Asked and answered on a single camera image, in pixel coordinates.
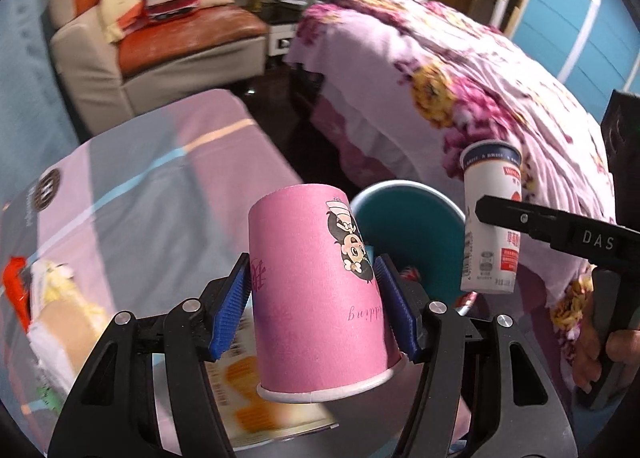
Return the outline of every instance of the blue wall panel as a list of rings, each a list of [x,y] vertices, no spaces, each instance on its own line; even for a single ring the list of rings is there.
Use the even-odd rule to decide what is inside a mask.
[[[513,41],[558,75],[589,9],[590,0],[529,0]]]
[[[529,0],[513,41],[557,76],[582,28],[591,0]],[[640,32],[622,0],[601,0],[591,33],[564,82],[598,121],[621,89],[640,50]],[[640,92],[638,77],[631,90]]]
[[[578,67],[571,72],[565,86],[598,122],[602,120],[611,92],[605,95]]]

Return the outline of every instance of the pink paper cup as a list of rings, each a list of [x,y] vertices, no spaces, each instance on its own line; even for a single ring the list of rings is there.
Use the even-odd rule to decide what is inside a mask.
[[[404,365],[346,195],[287,187],[249,212],[258,394],[301,404],[375,388]]]

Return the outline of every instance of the teal bowl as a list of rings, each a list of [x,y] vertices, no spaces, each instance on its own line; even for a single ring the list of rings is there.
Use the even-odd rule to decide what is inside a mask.
[[[398,270],[420,272],[430,299],[453,306],[463,292],[465,215],[444,194],[408,180],[372,185],[351,201],[366,245],[388,254]]]

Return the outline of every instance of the drawer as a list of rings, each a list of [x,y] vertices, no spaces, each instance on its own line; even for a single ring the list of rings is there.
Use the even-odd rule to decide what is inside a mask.
[[[272,26],[269,31],[269,57],[286,54],[289,51],[291,40],[295,35],[295,24]]]

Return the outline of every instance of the blue gripper pad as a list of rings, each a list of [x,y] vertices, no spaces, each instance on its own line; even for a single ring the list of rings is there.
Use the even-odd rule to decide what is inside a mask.
[[[209,352],[218,360],[224,352],[231,348],[231,343],[240,324],[240,318],[246,302],[251,294],[251,271],[249,264],[243,264],[232,271],[227,279],[232,282],[222,306],[213,318],[213,333],[209,344]]]
[[[429,296],[420,283],[400,277],[388,254],[376,258],[373,271],[400,351],[411,362],[422,362],[421,357],[428,344],[427,330],[422,325],[422,310],[428,305]]]

